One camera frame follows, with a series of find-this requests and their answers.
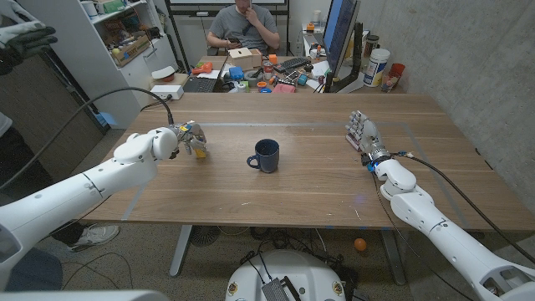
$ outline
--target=man's hand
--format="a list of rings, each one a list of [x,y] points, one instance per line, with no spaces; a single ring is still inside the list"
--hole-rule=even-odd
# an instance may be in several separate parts
[[[233,43],[233,42],[227,40],[227,48],[236,49],[236,48],[241,48],[241,47],[242,47],[241,43]]]
[[[258,26],[258,24],[261,24],[260,20],[258,20],[257,12],[255,12],[254,9],[250,7],[247,8],[247,11],[245,12],[245,18],[254,27]]]

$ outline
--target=person's leg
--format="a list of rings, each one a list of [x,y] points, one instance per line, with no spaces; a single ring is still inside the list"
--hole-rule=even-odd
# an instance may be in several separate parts
[[[33,151],[26,144],[20,133],[13,127],[9,128],[0,137],[0,170],[2,171],[0,172],[0,184],[20,171],[33,156]],[[51,175],[39,161],[35,161],[22,175],[0,192],[8,196],[11,202],[15,202],[53,184],[54,181]],[[61,230],[56,230],[57,232],[52,237],[68,245],[71,251],[81,251],[79,247],[81,244],[90,247],[108,242],[119,232],[119,227],[117,226],[85,227],[79,222],[74,222],[63,228],[66,225],[68,223],[60,227],[59,229]]]

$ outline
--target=bottle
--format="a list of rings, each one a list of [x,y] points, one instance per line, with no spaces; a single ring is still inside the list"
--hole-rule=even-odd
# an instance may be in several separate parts
[[[365,85],[377,87],[380,84],[389,57],[390,51],[386,49],[376,48],[371,52],[368,68],[364,72]]]

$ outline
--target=gray t-shirt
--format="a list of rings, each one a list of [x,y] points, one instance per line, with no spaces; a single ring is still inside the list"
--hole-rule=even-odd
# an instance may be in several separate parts
[[[275,20],[268,9],[255,4],[252,5],[252,9],[257,13],[258,20],[267,30],[272,33],[278,32]],[[248,25],[250,25],[249,21],[236,10],[236,5],[231,5],[219,11],[210,26],[210,31],[221,39],[238,38],[243,47],[258,49],[263,54],[267,54],[268,45],[254,26],[250,27],[247,33],[243,35],[243,29]]]

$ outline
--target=tape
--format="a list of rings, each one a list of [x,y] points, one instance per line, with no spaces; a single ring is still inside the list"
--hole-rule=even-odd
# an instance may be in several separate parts
[[[245,92],[247,92],[245,88],[246,88],[245,84],[238,84],[237,85],[237,92],[238,93],[245,93]]]
[[[260,77],[260,78],[253,77],[253,75],[254,75],[256,72],[257,72],[256,70],[247,71],[247,72],[243,75],[243,77],[245,78],[245,80],[249,82],[249,87],[256,87],[258,81],[262,80],[262,77]]]

